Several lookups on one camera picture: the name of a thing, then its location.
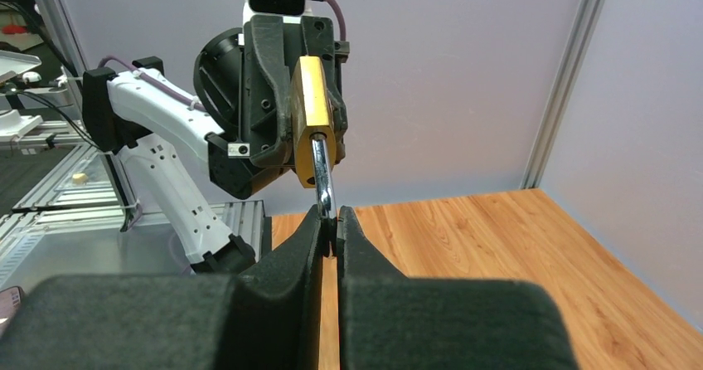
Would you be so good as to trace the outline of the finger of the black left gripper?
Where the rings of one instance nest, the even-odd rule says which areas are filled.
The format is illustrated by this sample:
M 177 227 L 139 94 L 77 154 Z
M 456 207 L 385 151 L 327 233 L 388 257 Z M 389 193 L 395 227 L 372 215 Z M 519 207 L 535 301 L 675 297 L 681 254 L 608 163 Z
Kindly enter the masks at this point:
M 250 32 L 259 71 L 273 91 L 277 111 L 275 141 L 254 156 L 253 163 L 261 168 L 279 167 L 288 161 L 292 151 L 291 110 L 287 105 L 290 75 L 285 65 L 283 18 L 256 14 L 250 20 Z
M 332 111 L 333 132 L 335 135 L 336 155 L 334 164 L 339 164 L 346 157 L 344 135 L 348 130 L 347 107 L 340 90 L 334 82 L 326 82 L 327 96 Z

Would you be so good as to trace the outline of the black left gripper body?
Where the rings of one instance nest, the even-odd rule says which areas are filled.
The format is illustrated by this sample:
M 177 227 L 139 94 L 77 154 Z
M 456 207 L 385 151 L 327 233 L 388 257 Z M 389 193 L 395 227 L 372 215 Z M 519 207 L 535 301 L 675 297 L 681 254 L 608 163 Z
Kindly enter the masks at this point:
M 275 141 L 276 104 L 273 91 L 259 71 L 251 43 L 250 20 L 243 27 L 244 49 L 241 64 L 241 138 L 251 143 L 252 157 L 263 153 Z M 322 61 L 326 82 L 334 82 L 342 94 L 342 63 L 350 52 L 347 41 L 333 35 L 332 20 L 304 16 L 299 23 L 284 22 L 285 65 L 290 75 L 288 107 L 291 110 L 291 79 L 301 56 L 317 56 Z

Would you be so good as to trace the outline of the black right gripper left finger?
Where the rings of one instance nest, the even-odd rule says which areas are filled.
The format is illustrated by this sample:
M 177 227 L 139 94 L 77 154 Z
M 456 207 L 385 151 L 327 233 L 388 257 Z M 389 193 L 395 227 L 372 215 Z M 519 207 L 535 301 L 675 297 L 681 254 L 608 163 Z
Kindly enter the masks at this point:
M 4 369 L 314 369 L 322 231 L 315 209 L 244 272 L 62 275 L 1 338 Z

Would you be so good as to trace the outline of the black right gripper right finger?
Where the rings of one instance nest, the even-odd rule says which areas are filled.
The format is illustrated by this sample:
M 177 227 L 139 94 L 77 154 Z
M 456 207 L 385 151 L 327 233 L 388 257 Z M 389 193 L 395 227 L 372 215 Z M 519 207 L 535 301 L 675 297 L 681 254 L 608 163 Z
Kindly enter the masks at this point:
M 404 275 L 366 237 L 355 211 L 337 224 L 344 369 L 576 369 L 565 321 L 540 285 Z

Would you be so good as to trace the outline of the large brass padlock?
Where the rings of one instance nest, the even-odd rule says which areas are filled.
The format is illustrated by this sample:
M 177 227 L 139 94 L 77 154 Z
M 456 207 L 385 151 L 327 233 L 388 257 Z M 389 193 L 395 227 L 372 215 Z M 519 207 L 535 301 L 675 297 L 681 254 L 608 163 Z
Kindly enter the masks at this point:
M 333 222 L 337 206 L 332 170 L 337 155 L 332 106 L 322 61 L 301 56 L 291 79 L 294 169 L 305 188 L 316 190 L 318 212 Z

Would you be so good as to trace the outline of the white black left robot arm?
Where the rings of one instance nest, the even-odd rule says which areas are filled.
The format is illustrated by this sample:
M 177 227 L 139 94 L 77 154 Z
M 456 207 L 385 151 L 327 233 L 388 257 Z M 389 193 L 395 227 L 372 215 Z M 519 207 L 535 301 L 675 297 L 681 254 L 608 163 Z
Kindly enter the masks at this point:
M 342 65 L 350 44 L 327 17 L 257 14 L 212 38 L 194 62 L 194 95 L 146 57 L 83 75 L 83 120 L 97 147 L 148 185 L 196 273 L 238 273 L 255 249 L 210 208 L 183 166 L 246 200 L 287 172 L 316 192 L 318 230 L 337 233 L 332 170 L 346 155 Z

